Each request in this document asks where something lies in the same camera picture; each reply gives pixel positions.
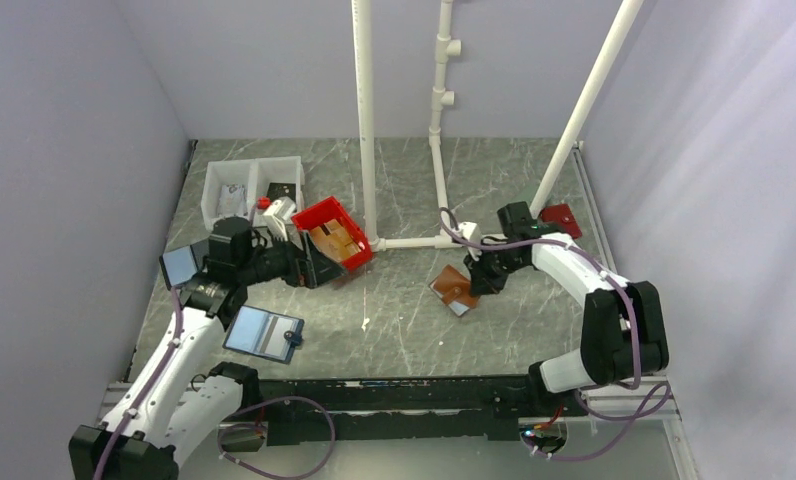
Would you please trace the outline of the brown leather card holder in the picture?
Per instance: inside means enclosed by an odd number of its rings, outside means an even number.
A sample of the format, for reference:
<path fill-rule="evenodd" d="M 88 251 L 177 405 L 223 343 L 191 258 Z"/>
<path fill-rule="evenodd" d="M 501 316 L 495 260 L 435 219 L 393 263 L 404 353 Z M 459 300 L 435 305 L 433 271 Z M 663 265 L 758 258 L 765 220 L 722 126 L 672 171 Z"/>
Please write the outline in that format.
<path fill-rule="evenodd" d="M 470 294 L 470 281 L 452 265 L 446 265 L 429 284 L 437 298 L 457 317 L 477 307 L 478 297 Z"/>

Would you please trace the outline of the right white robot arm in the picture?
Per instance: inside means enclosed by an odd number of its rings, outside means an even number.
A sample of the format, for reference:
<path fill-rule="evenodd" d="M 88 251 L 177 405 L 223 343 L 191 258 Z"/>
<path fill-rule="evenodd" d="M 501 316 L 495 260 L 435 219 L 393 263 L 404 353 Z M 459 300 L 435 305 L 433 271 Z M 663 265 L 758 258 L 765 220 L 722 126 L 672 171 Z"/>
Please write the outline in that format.
<path fill-rule="evenodd" d="M 561 226 L 533 217 L 524 202 L 500 208 L 497 216 L 501 234 L 492 241 L 474 223 L 455 226 L 470 244 L 464 264 L 471 296 L 498 294 L 512 274 L 532 268 L 555 280 L 582 309 L 579 344 L 529 367 L 524 392 L 531 411 L 548 415 L 565 394 L 621 382 L 635 385 L 668 366 L 662 306 L 652 283 L 632 282 L 609 270 Z"/>

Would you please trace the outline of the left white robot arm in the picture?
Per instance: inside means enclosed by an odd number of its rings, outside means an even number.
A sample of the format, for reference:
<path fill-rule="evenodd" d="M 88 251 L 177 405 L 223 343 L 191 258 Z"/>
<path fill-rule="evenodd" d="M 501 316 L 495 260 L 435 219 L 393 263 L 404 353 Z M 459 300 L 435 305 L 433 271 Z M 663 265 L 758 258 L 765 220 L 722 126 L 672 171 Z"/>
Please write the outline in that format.
<path fill-rule="evenodd" d="M 246 306 L 250 286 L 280 279 L 314 289 L 346 275 L 307 233 L 266 241 L 242 217 L 217 221 L 195 273 L 170 290 L 173 315 L 127 393 L 69 441 L 77 479 L 175 479 L 195 448 L 227 417 L 263 407 L 258 372 L 222 362 L 185 399 L 197 367 L 216 347 L 287 364 L 303 343 L 303 320 Z"/>

